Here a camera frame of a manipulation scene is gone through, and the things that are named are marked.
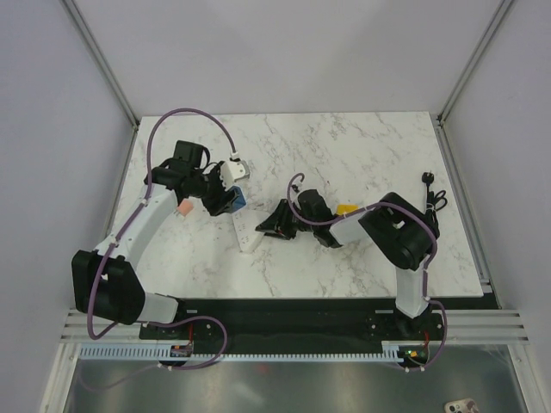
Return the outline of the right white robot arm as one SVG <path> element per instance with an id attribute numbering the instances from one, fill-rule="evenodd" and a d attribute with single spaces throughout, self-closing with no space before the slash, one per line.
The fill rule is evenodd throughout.
<path id="1" fill-rule="evenodd" d="M 423 313 L 430 304 L 428 267 L 436 255 L 439 230 L 425 213 L 394 192 L 372 206 L 338 215 L 315 189 L 297 192 L 280 200 L 275 211 L 256 231 L 290 240 L 310 232 L 331 249 L 367 239 L 390 261 L 396 275 L 394 317 L 396 332 L 407 339 L 425 328 Z"/>

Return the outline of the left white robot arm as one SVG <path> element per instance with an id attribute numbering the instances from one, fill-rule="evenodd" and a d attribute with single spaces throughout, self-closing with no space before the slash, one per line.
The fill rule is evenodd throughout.
<path id="1" fill-rule="evenodd" d="M 136 273 L 146 247 L 165 220 L 188 198 L 201 201 L 208 213 L 233 213 L 241 195 L 237 183 L 250 175 L 238 154 L 203 165 L 210 153 L 203 145 L 177 141 L 172 157 L 152 169 L 125 220 L 93 250 L 80 250 L 71 261 L 77 310 L 88 318 L 114 323 L 158 323 L 170 338 L 189 328 L 176 298 L 147 292 Z"/>

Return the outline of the blue cube adapter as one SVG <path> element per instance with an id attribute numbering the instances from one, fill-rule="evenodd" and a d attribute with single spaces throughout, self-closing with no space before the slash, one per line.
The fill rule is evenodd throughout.
<path id="1" fill-rule="evenodd" d="M 246 206 L 246 200 L 245 196 L 243 194 L 243 191 L 238 186 L 233 186 L 232 190 L 235 194 L 235 199 L 232 202 L 232 213 L 236 213 L 240 209 Z"/>

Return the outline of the yellow cube adapter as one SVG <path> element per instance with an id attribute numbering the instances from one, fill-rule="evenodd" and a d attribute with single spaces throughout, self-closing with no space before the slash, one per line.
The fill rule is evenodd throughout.
<path id="1" fill-rule="evenodd" d="M 355 204 L 339 204 L 337 206 L 336 214 L 339 216 L 344 216 L 349 213 L 353 213 L 358 209 L 358 205 Z"/>

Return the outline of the pink charger plug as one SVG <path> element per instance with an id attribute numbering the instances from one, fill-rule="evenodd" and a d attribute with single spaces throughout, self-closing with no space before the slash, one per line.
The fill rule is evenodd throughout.
<path id="1" fill-rule="evenodd" d="M 183 217 L 187 217 L 193 209 L 194 205 L 190 200 L 182 200 L 182 202 L 177 206 L 176 212 Z"/>

